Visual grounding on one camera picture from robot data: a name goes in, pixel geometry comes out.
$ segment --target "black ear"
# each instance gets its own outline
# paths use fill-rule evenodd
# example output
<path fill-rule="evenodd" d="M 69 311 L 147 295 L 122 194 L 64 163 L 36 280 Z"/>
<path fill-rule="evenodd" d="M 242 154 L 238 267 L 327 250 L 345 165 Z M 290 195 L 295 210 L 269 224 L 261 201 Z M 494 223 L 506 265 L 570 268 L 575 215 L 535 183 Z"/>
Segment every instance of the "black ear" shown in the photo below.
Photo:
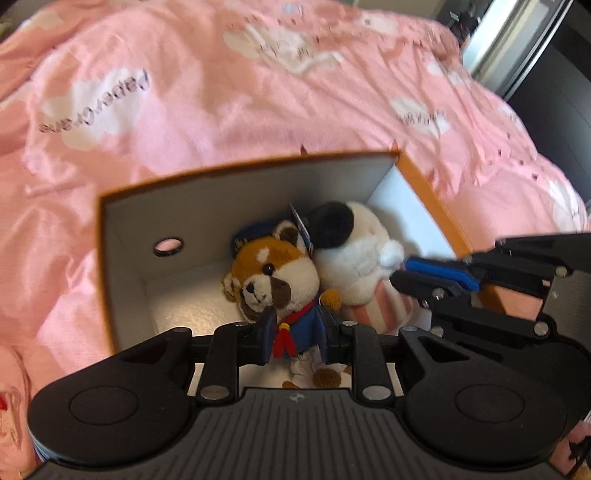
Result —
<path fill-rule="evenodd" d="M 342 202 L 327 202 L 308 215 L 306 228 L 314 248 L 343 245 L 353 231 L 353 211 Z"/>
<path fill-rule="evenodd" d="M 273 230 L 273 236 L 278 240 L 291 243 L 303 254 L 308 253 L 308 250 L 306 250 L 306 246 L 304 245 L 304 239 L 301 237 L 296 225 L 289 220 L 283 220 L 277 225 L 275 230 Z"/>

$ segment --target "plush toy paw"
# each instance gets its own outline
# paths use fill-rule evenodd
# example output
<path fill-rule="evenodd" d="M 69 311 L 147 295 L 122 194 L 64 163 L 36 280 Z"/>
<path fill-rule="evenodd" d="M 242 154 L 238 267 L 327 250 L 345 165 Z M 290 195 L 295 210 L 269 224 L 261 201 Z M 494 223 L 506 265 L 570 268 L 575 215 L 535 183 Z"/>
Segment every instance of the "plush toy paw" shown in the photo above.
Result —
<path fill-rule="evenodd" d="M 332 368 L 319 368 L 312 375 L 312 384 L 316 388 L 339 388 L 340 373 Z"/>
<path fill-rule="evenodd" d="M 283 384 L 281 385 L 282 388 L 285 388 L 286 390 L 299 390 L 300 387 L 298 387 L 295 383 L 290 382 L 289 380 L 285 380 L 283 382 Z"/>
<path fill-rule="evenodd" d="M 396 240 L 388 240 L 379 251 L 379 264 L 387 270 L 399 268 L 404 261 L 404 247 Z"/>
<path fill-rule="evenodd" d="M 320 295 L 320 304 L 331 312 L 338 312 L 343 304 L 340 293 L 336 288 L 330 288 Z"/>

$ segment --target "circular pad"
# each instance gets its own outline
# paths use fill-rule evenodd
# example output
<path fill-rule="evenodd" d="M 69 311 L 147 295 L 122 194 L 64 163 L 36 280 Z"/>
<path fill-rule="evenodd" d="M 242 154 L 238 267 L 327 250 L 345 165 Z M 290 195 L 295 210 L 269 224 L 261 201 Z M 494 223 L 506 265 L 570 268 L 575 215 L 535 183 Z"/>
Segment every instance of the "circular pad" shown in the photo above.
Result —
<path fill-rule="evenodd" d="M 472 385 L 456 395 L 456 407 L 472 420 L 506 423 L 523 412 L 525 403 L 516 392 L 498 385 Z"/>
<path fill-rule="evenodd" d="M 137 409 L 137 395 L 121 387 L 87 388 L 70 402 L 72 415 L 89 425 L 114 425 L 131 417 Z"/>

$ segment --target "black plastic base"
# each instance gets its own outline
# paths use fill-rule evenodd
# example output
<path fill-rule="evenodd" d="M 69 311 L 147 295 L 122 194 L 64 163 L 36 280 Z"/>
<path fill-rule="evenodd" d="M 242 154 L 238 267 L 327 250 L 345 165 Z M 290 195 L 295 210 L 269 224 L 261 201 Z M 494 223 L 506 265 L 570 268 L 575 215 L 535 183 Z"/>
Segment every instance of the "black plastic base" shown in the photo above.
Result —
<path fill-rule="evenodd" d="M 348 390 L 248 389 L 237 403 L 201 411 L 165 452 L 110 471 L 48 462 L 33 480 L 419 480 L 539 479 L 546 463 L 515 472 L 475 472 L 423 451 L 391 410 L 356 403 Z"/>

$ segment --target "white plush toy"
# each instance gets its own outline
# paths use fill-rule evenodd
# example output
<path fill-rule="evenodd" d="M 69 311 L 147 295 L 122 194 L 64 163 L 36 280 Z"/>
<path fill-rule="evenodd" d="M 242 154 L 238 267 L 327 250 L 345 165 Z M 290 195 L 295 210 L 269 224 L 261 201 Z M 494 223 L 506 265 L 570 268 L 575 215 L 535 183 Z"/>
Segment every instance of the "white plush toy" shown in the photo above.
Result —
<path fill-rule="evenodd" d="M 358 202 L 329 202 L 307 217 L 313 261 L 322 289 L 340 291 L 342 316 L 394 333 L 408 322 L 414 302 L 390 284 L 404 248 L 390 238 L 375 214 Z"/>

